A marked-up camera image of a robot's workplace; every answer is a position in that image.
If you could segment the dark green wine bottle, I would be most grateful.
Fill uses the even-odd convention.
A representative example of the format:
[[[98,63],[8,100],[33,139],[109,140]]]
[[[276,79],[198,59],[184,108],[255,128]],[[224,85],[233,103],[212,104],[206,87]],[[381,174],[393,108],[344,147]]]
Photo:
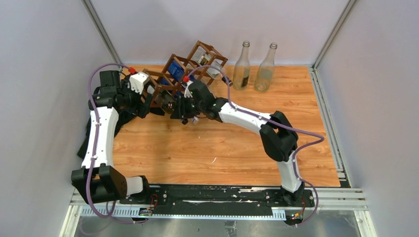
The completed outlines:
[[[168,114],[172,114],[177,102],[168,91],[160,91],[155,98],[155,102]]]

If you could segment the clear tall wine bottle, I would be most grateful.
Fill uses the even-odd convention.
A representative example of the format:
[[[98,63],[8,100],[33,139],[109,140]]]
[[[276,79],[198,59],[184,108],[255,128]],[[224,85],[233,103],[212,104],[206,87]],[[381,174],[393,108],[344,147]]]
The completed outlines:
[[[275,53],[277,46],[278,45],[275,42],[270,44],[267,55],[258,68],[254,83],[254,88],[258,92],[266,92],[271,85],[275,72]]]

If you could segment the brown wooden wine rack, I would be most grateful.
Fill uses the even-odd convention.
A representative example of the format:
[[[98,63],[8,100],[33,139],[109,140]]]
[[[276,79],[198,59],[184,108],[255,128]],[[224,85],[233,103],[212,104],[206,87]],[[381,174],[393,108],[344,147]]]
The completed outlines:
[[[145,86],[144,97],[153,112],[170,113],[176,98],[186,90],[187,82],[201,81],[211,85],[223,69],[228,58],[214,46],[197,41],[187,57],[172,54],[160,71],[143,69],[150,81]]]

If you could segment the clear bottle with black label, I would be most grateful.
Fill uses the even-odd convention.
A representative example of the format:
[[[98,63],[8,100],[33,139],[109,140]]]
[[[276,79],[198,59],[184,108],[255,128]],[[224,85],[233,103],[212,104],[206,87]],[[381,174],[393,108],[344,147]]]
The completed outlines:
[[[242,44],[242,51],[237,60],[233,73],[233,88],[235,90],[244,90],[249,82],[250,77],[250,61],[249,47],[250,42],[245,40]]]

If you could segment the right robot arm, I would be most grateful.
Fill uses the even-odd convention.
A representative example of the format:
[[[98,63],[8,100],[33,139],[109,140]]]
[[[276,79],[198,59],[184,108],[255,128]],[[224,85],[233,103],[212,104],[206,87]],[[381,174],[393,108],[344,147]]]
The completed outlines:
[[[277,163],[281,175],[283,202],[295,206],[302,199],[304,184],[299,180],[299,171],[293,155],[297,150],[298,135],[286,116],[276,111],[260,113],[230,102],[227,98],[215,97],[201,81],[188,81],[183,94],[168,104],[172,109],[171,119],[186,124],[188,119],[203,114],[210,120],[235,124],[261,137],[265,153]]]

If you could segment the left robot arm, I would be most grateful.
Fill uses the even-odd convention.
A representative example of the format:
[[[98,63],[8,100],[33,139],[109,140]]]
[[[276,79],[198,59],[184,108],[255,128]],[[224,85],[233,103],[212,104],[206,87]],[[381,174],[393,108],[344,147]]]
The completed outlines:
[[[123,79],[116,70],[101,71],[100,86],[88,102],[90,119],[88,133],[79,155],[82,166],[72,171],[72,185],[86,203],[122,200],[132,196],[139,204],[151,199],[151,190],[144,175],[125,177],[113,162],[114,138],[121,127],[134,117],[144,118],[152,96],[141,100],[150,85],[146,73],[133,71]]]

